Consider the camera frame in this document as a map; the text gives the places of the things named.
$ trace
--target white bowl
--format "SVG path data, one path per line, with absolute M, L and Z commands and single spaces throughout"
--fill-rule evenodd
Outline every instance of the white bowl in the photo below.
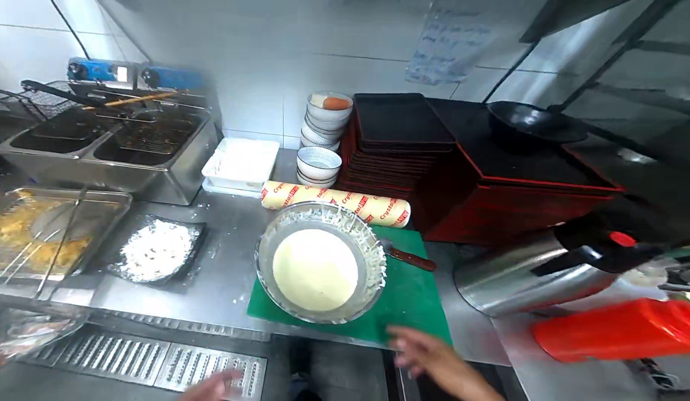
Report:
M 321 134 L 321 136 L 342 136 L 345 132 L 346 125 L 350 118 L 345 118 L 342 121 L 336 121 L 335 123 L 326 123 L 323 121 L 316 120 L 312 115 L 305 112 L 305 123 L 308 124 L 311 130 Z
M 298 178 L 298 182 L 300 184 L 314 188 L 330 188 L 333 186 L 333 184 L 335 184 L 335 181 L 338 178 L 338 176 L 335 176 L 327 180 L 314 180 L 306 177 L 300 170 L 296 170 L 296 177 Z
M 332 145 L 318 145 L 317 143 L 313 143 L 311 141 L 308 141 L 306 137 L 301 134 L 301 148 L 305 148 L 306 146 L 318 146 L 319 148 L 325 148 L 325 149 L 330 149 L 334 152 L 338 150 L 340 147 L 340 141 L 337 141 L 333 143 Z
M 298 149 L 298 169 L 314 180 L 327 180 L 335 177 L 340 171 L 342 159 L 332 150 L 318 146 L 306 146 Z
M 311 103 L 311 99 L 313 97 L 313 94 L 308 95 L 308 112 L 310 115 L 313 117 L 317 118 L 320 121 L 324 122 L 334 122 L 334 121 L 340 121 L 344 118 L 348 118 L 350 116 L 350 113 L 352 113 L 352 99 L 343 94 L 338 94 L 337 92 L 315 92 L 318 95 L 325 96 L 327 98 L 340 98 L 340 99 L 345 99 L 350 103 L 350 107 L 346 108 L 345 110 L 326 110 L 322 107 L 318 107 L 317 105 L 314 105 Z
M 317 145 L 332 145 L 339 139 L 339 137 L 335 135 L 318 135 L 317 132 L 308 127 L 308 124 L 306 124 L 305 121 L 303 121 L 303 126 L 301 127 L 301 134 L 303 134 L 308 141 L 311 141 Z

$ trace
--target flour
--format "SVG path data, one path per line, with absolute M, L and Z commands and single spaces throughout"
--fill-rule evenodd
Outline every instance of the flour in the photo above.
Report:
M 155 220 L 132 234 L 120 249 L 123 263 L 111 270 L 136 282 L 168 277 L 187 261 L 198 234 L 194 227 Z

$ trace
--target paper note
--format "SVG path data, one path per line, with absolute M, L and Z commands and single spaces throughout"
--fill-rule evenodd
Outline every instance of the paper note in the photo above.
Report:
M 424 23 L 405 79 L 417 84 L 461 82 L 481 51 L 491 42 L 491 28 L 478 22 L 465 2 L 436 0 Z

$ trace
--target person's hand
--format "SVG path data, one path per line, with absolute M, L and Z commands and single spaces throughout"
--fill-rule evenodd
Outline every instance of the person's hand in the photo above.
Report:
M 409 327 L 389 326 L 390 346 L 401 351 L 395 366 L 408 368 L 412 377 L 427 372 L 439 387 L 463 401 L 504 401 L 476 369 L 447 344 Z
M 241 372 L 238 370 L 229 369 L 215 373 L 196 386 L 189 388 L 179 401 L 220 401 L 231 395 L 231 381 L 239 378 L 241 378 Z

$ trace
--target floor drain grate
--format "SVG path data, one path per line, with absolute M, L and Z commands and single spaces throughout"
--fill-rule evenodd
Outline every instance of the floor drain grate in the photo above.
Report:
M 172 344 L 154 386 L 184 391 L 190 385 L 224 369 L 238 369 L 243 374 L 238 382 L 232 384 L 240 390 L 241 397 L 230 399 L 260 400 L 266 371 L 264 358 L 191 345 Z
M 174 391 L 184 391 L 214 372 L 238 369 L 243 378 L 233 385 L 240 397 L 230 400 L 258 401 L 267 360 L 87 327 L 23 362 Z

